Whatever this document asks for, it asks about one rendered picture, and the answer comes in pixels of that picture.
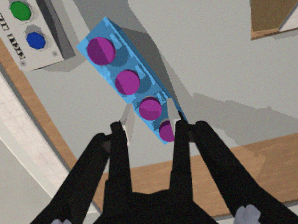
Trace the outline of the grey button panel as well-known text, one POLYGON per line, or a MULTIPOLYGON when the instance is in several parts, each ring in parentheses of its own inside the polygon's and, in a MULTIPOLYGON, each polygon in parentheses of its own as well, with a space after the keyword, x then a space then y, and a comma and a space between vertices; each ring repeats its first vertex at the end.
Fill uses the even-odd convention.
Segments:
POLYGON ((0 0, 0 37, 20 71, 76 56, 51 0, 0 0))

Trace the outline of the grey flat mat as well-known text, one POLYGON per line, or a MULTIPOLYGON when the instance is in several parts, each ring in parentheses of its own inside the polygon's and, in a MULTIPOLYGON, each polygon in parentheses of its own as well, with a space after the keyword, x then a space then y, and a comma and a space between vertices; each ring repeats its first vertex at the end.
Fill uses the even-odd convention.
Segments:
MULTIPOLYGON (((298 133, 298 29, 251 40, 251 0, 51 0, 76 56, 23 71, 78 160, 127 103, 76 46, 106 16, 123 30, 189 124, 228 148, 298 133)), ((134 112, 130 168, 173 160, 134 112)))

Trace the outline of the purple cylindrical cap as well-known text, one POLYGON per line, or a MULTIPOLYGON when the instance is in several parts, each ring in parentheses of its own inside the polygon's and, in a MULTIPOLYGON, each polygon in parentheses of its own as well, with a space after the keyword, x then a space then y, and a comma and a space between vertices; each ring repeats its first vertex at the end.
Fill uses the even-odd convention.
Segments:
POLYGON ((159 135, 163 141, 166 141, 166 142, 174 141, 174 135, 171 128, 170 120, 167 120, 161 123, 161 125, 159 126, 159 135))
POLYGON ((103 37, 95 37, 88 43, 87 54, 93 63, 103 66, 115 59, 116 49, 110 40, 103 37))
POLYGON ((124 95, 132 95, 139 89, 139 75, 130 69, 123 70, 116 76, 115 86, 120 93, 124 95))
POLYGON ((140 103, 139 113, 145 120, 155 120, 161 115, 161 112, 161 104, 159 100, 154 97, 146 97, 140 103))

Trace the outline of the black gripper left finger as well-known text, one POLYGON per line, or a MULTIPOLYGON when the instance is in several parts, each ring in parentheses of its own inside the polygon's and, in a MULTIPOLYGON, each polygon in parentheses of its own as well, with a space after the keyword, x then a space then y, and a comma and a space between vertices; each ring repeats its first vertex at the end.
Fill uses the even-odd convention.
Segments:
POLYGON ((94 135, 51 202, 30 224, 83 224, 109 154, 100 224, 130 224, 127 193, 133 191, 127 145, 134 123, 133 105, 128 103, 121 120, 110 124, 112 133, 94 135))

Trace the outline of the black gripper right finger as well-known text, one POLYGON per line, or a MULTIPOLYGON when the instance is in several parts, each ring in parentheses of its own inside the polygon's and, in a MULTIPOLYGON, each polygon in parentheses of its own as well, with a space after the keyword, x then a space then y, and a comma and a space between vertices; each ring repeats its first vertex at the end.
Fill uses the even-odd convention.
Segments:
POLYGON ((174 150, 165 224, 195 224, 189 142, 201 154, 233 224, 298 224, 298 216, 257 184, 206 121, 188 124, 172 98, 167 109, 174 150))

